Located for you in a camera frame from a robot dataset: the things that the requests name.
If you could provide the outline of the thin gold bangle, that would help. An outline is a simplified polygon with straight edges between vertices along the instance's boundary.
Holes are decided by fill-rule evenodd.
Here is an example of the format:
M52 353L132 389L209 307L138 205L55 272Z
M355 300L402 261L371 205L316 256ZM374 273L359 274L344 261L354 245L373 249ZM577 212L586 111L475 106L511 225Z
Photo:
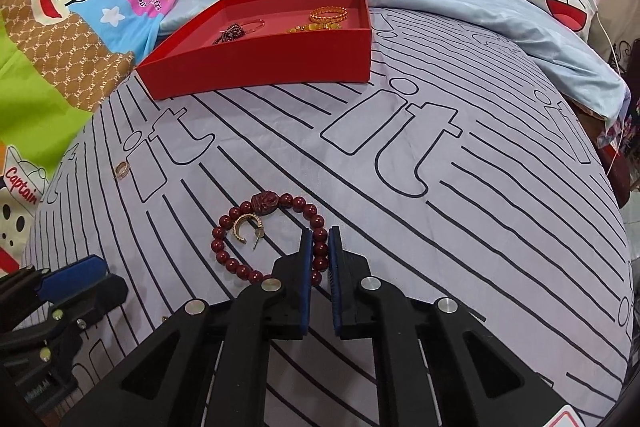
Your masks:
M262 29L265 24L266 22L264 20L256 18L256 20L246 20L245 22L238 23L238 27L240 28L242 35L249 35L259 29Z

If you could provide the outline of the cartoon monkey colourful blanket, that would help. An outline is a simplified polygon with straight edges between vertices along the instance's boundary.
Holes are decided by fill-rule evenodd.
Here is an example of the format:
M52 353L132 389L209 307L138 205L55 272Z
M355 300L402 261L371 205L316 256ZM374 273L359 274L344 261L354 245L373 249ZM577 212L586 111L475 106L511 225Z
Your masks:
M68 144L176 0L1 0L1 271L21 268Z

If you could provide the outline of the gold chain bangle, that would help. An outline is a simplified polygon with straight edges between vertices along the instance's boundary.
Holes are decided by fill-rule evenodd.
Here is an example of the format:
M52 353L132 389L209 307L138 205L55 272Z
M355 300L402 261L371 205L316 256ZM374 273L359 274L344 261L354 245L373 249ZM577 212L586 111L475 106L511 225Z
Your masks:
M348 9L344 6L319 6L309 14L311 23L337 24L348 19Z

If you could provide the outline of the striped lilac bed sheet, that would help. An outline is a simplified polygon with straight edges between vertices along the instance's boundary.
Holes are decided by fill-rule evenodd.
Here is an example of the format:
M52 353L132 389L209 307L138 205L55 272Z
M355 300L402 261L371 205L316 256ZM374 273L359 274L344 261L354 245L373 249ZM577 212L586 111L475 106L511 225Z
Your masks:
M371 76L154 101L123 82L66 150L25 259L89 255L128 285L88 332L82 390L183 303L230 299L218 220L261 191L314 204L377 277L449 296L596 425L623 387L630 252L570 104L515 44L475 26L373 11Z

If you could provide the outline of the red jewelry tray box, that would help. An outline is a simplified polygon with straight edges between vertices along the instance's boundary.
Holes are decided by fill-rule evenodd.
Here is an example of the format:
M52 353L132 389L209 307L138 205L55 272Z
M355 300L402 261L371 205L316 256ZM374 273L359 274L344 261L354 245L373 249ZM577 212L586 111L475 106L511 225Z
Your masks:
M319 6L344 6L337 24L309 20ZM242 35L238 23L261 18ZM220 0L161 43L137 68L153 98L268 84L366 82L372 28L367 0Z

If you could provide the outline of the dark red chair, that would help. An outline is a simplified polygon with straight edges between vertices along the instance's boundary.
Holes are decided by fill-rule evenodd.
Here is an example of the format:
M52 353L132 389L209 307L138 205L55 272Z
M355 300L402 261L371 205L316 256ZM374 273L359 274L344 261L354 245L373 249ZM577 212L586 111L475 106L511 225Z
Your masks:
M639 40L630 48L623 80L630 89L631 100L624 120L622 144L614 150L613 144L598 150L608 182L618 207L623 208L630 193L639 187Z

